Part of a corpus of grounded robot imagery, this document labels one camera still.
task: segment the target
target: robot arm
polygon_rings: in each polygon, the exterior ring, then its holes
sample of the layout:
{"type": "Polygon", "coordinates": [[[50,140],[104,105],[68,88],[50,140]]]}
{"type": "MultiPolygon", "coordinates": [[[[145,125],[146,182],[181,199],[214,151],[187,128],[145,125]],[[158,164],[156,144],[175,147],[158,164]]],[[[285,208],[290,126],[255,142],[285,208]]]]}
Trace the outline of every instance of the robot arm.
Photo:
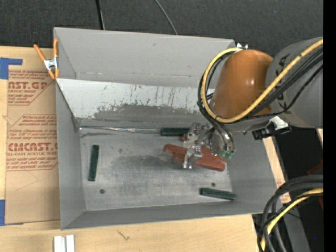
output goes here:
{"type": "MultiPolygon", "coordinates": [[[[262,139],[289,132],[291,126],[322,128],[322,81],[322,38],[290,45],[274,59],[257,50],[222,51],[210,62],[198,89],[199,110],[212,127],[193,124],[184,136],[183,168],[222,171],[225,166],[215,162],[225,165],[232,157],[238,133],[252,132],[262,139]],[[215,90],[208,94],[218,66],[222,70],[215,90]]],[[[174,148],[165,146],[164,151],[175,154],[174,148]]]]}

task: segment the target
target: black cord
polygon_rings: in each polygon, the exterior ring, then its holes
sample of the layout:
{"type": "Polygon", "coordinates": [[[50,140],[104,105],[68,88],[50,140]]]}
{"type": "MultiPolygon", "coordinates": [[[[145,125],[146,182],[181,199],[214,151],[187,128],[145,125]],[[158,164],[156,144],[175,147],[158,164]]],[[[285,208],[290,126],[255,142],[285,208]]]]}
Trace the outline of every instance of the black cord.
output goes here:
{"type": "Polygon", "coordinates": [[[174,30],[174,33],[175,33],[176,35],[178,35],[178,33],[177,33],[177,31],[176,31],[176,29],[175,29],[175,27],[174,27],[172,21],[169,19],[169,17],[168,17],[168,15],[167,15],[166,11],[163,9],[163,7],[162,7],[161,4],[159,3],[159,1],[158,1],[158,0],[154,0],[154,1],[156,2],[156,4],[159,6],[159,8],[161,9],[161,11],[163,12],[163,14],[164,14],[164,16],[166,17],[166,19],[168,20],[170,26],[171,26],[172,29],[174,30]]]}
{"type": "MultiPolygon", "coordinates": [[[[267,221],[271,219],[271,218],[268,218],[269,209],[273,205],[276,206],[276,203],[282,194],[285,194],[291,191],[296,191],[296,190],[309,190],[309,189],[317,188],[317,187],[323,187],[323,175],[302,176],[302,177],[294,178],[293,180],[290,180],[284,183],[282,186],[280,186],[276,190],[275,194],[267,202],[264,212],[262,214],[261,224],[265,225],[265,223],[267,223],[267,221]]],[[[263,251],[260,246],[260,240],[262,236],[260,235],[260,233],[261,232],[259,232],[259,235],[258,235],[258,247],[260,251],[263,251]]],[[[270,241],[268,234],[265,234],[265,242],[268,246],[268,249],[270,249],[270,251],[272,252],[273,251],[272,249],[274,248],[273,248],[273,245],[270,241]]]]}
{"type": "Polygon", "coordinates": [[[97,13],[98,13],[98,18],[99,18],[100,29],[105,30],[105,24],[104,24],[103,14],[101,12],[99,0],[95,0],[95,1],[96,1],[96,8],[97,8],[97,13]]]}

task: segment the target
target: black cable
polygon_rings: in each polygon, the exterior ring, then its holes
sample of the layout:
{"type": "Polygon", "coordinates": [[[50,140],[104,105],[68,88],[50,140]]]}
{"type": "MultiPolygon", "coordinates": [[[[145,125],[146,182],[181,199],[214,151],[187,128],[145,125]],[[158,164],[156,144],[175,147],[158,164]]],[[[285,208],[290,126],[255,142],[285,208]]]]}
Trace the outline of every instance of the black cable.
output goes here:
{"type": "MultiPolygon", "coordinates": [[[[294,178],[293,180],[290,180],[286,183],[284,183],[282,186],[280,186],[275,194],[270,198],[270,200],[267,202],[264,212],[262,214],[261,224],[264,225],[268,219],[268,213],[271,205],[275,204],[278,201],[278,198],[287,192],[295,191],[295,190],[309,190],[312,188],[317,187],[323,187],[323,175],[314,175],[314,176],[302,176],[298,178],[294,178]]],[[[260,243],[260,235],[258,236],[258,246],[259,249],[261,249],[259,243],[260,243]]],[[[272,244],[270,243],[269,236],[265,234],[265,241],[268,242],[268,248],[272,252],[272,244]]]]}
{"type": "Polygon", "coordinates": [[[176,35],[178,35],[178,33],[177,33],[177,31],[176,31],[176,29],[175,29],[175,27],[174,27],[172,21],[169,19],[169,17],[168,17],[168,15],[167,15],[166,11],[163,9],[163,7],[162,7],[161,4],[159,3],[159,1],[158,1],[158,0],[154,0],[154,1],[156,2],[156,4],[159,6],[159,8],[161,9],[161,11],[163,12],[163,14],[164,14],[164,16],[166,17],[166,19],[168,20],[170,26],[171,26],[172,29],[174,30],[174,33],[175,33],[176,35]]]}
{"type": "Polygon", "coordinates": [[[98,18],[99,18],[100,29],[105,30],[105,24],[104,24],[103,14],[101,12],[99,0],[95,0],[95,1],[96,1],[96,8],[97,8],[97,13],[98,13],[98,18]]]}
{"type": "MultiPolygon", "coordinates": [[[[268,233],[268,230],[267,230],[267,226],[269,224],[270,221],[272,221],[275,217],[277,217],[283,210],[285,210],[289,205],[291,205],[294,201],[300,199],[300,198],[305,198],[305,197],[308,197],[308,198],[311,198],[311,197],[321,197],[323,196],[323,193],[316,193],[316,194],[313,194],[313,195],[300,195],[298,197],[295,197],[291,202],[287,203],[286,205],[284,205],[281,209],[279,209],[278,211],[274,211],[274,213],[272,213],[272,216],[265,222],[265,224],[262,225],[261,227],[261,231],[263,231],[263,236],[265,237],[265,243],[267,245],[267,247],[273,251],[274,249],[274,246],[271,242],[271,239],[269,237],[269,233],[268,233]]],[[[282,252],[287,252],[283,242],[282,242],[282,239],[281,239],[281,236],[280,236],[280,232],[279,232],[279,236],[276,236],[277,237],[277,241],[278,241],[278,245],[280,245],[280,243],[282,244],[282,246],[280,246],[280,249],[282,250],[282,252]]]]}
{"type": "MultiPolygon", "coordinates": [[[[307,190],[310,190],[312,188],[320,188],[320,187],[323,187],[323,184],[320,183],[320,182],[316,182],[315,185],[310,185],[310,186],[307,186],[306,184],[295,184],[294,186],[297,188],[295,190],[302,190],[302,185],[304,185],[306,187],[307,190]]],[[[270,221],[272,221],[276,216],[278,216],[279,213],[281,213],[284,209],[286,209],[290,204],[292,204],[293,201],[296,201],[297,199],[299,198],[303,198],[303,197],[320,197],[322,196],[323,193],[319,193],[319,194],[314,194],[314,195],[300,195],[296,198],[294,198],[291,202],[287,203],[286,205],[284,205],[282,208],[280,208],[278,211],[276,211],[276,204],[277,204],[277,200],[278,198],[276,199],[276,201],[273,203],[273,205],[275,206],[275,211],[272,212],[271,216],[267,218],[267,220],[265,220],[264,222],[262,221],[261,222],[261,227],[260,227],[260,230],[258,232],[258,238],[257,238],[257,242],[258,242],[258,247],[259,247],[259,250],[260,251],[263,251],[261,246],[260,246],[260,241],[261,241],[261,238],[264,236],[265,237],[265,243],[268,247],[269,250],[271,251],[275,251],[273,250],[274,247],[271,243],[271,240],[270,240],[270,237],[269,237],[269,234],[267,232],[267,225],[269,224],[270,221]]],[[[281,239],[281,236],[276,236],[278,239],[278,244],[281,244],[282,243],[282,239],[281,239]]],[[[283,245],[282,247],[280,247],[282,249],[282,251],[284,252],[287,252],[285,246],[283,245]]]]}

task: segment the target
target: yellow cable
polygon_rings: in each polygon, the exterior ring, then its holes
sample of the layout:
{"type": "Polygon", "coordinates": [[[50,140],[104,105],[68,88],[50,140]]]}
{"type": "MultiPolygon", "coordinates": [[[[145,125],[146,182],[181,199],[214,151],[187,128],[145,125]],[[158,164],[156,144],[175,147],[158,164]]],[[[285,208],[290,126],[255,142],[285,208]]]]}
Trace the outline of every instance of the yellow cable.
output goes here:
{"type": "Polygon", "coordinates": [[[308,53],[310,53],[311,51],[313,51],[314,49],[318,48],[319,46],[323,45],[323,39],[319,40],[318,42],[314,43],[313,45],[311,45],[309,48],[307,48],[306,50],[304,50],[300,55],[298,55],[297,57],[295,57],[295,59],[293,61],[291,61],[284,69],[283,71],[274,79],[274,81],[267,87],[267,89],[265,89],[263,91],[263,93],[242,113],[240,113],[239,115],[233,117],[233,118],[229,118],[229,119],[224,119],[222,117],[217,116],[209,107],[208,101],[206,100],[206,94],[205,94],[205,86],[206,86],[206,80],[207,80],[207,76],[213,66],[213,64],[217,61],[217,59],[222,56],[225,53],[231,52],[231,51],[235,51],[235,48],[231,48],[231,49],[227,49],[225,51],[222,51],[220,54],[218,54],[208,65],[208,67],[205,70],[205,73],[203,75],[203,81],[202,81],[202,86],[201,86],[201,96],[202,96],[202,101],[203,101],[203,105],[204,108],[206,110],[206,112],[215,120],[222,122],[222,123],[230,123],[230,122],[234,122],[237,121],[243,117],[245,117],[246,115],[248,115],[253,109],[255,109],[255,107],[261,103],[262,100],[264,100],[264,98],[272,91],[272,89],[280,82],[280,80],[289,72],[289,70],[300,60],[302,59],[305,55],[307,55],[308,53]]]}
{"type": "MultiPolygon", "coordinates": [[[[269,222],[269,224],[267,225],[267,232],[268,232],[268,234],[271,233],[271,231],[274,228],[274,226],[285,215],[285,213],[287,213],[289,210],[291,210],[294,206],[296,206],[297,204],[303,202],[304,200],[308,199],[310,196],[312,196],[314,194],[321,194],[321,193],[323,193],[323,189],[322,188],[314,188],[314,189],[309,190],[307,192],[304,192],[300,196],[298,196],[298,197],[302,197],[302,196],[306,195],[307,197],[299,198],[299,199],[293,201],[284,210],[282,210],[282,212],[280,212],[273,220],[271,220],[269,222]]],[[[260,241],[260,246],[262,247],[263,250],[265,250],[265,246],[266,246],[265,236],[262,237],[262,239],[260,241]]]]}

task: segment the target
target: cardboard sheet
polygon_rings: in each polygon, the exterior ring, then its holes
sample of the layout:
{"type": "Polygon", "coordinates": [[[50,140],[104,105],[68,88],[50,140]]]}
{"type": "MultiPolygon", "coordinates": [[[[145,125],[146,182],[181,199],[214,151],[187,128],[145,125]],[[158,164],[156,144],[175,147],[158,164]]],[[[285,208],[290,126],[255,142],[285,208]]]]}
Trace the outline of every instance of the cardboard sheet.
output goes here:
{"type": "Polygon", "coordinates": [[[23,60],[8,74],[5,223],[59,219],[55,82],[33,48],[0,57],[23,60]]]}

